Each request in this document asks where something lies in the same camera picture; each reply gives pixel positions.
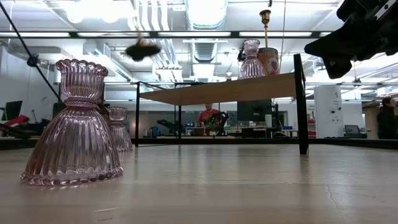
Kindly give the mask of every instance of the pink glass vase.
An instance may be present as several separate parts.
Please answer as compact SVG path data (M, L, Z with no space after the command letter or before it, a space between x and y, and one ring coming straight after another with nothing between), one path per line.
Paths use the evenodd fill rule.
M260 41L258 40L245 40L243 50L246 59L242 64L238 79L264 77L266 75L262 63L257 58L259 46Z
M108 111L109 118L111 120L109 128L111 129L111 136L116 149L120 152L132 151L130 134L123 125L127 108L121 106L110 106Z
M66 108L46 127L30 155L21 181L31 185L72 185L122 174L108 125L95 110L106 68L84 60L60 60Z

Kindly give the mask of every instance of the wire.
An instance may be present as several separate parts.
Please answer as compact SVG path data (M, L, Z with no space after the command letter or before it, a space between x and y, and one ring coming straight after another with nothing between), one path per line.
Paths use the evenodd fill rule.
M11 20L10 16L8 15L6 8L4 8L2 2L0 1L0 7L1 10L3 11L4 15L6 16L7 20L9 21L10 25L12 26L12 28L14 29L15 33L18 36L18 39L21 41L22 46L25 48L26 53L29 55L30 58L32 58L32 54L30 53L30 50L27 48L24 39L21 37L21 34L19 33L17 27L15 26L15 24L13 23L13 21ZM49 88L51 89L51 91L53 92L53 94L58 98L58 100L62 101L60 96L58 96L58 93L54 90L54 88L52 87L52 85L49 83L49 81L45 78L43 72L41 71L41 69L39 68L39 66L37 64L35 64L35 68L37 69L37 71L40 73L40 75L42 76L42 78L44 79L44 81L46 82L47 86L49 86Z
M286 25L286 0L285 0L285 6L284 6L284 28L282 30L282 47L280 48L279 74L280 74L280 70L282 68L282 57L283 57L283 53L284 53L285 25Z

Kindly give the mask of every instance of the ceiling duct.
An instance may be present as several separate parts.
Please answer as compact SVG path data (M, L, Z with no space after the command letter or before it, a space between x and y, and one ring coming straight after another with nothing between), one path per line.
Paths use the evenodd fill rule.
M185 0L189 30L223 30L228 0ZM200 63L210 63L217 54L217 43L194 43L193 58Z

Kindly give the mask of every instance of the person in dark clothes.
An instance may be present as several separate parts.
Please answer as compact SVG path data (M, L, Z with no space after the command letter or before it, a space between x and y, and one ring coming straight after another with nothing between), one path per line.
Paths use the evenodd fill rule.
M379 139L395 139L397 132L397 123L394 114L396 101L391 97L384 98L381 101L379 114L377 115Z

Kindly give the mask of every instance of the computer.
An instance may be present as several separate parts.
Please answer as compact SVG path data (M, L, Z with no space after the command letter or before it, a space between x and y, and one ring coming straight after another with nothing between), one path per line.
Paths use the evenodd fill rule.
M238 102L238 121L266 121L266 114L272 115L272 100Z
M10 121L16 119L19 116L22 108L21 101L7 102L5 108L1 108L4 112L2 114L2 121Z

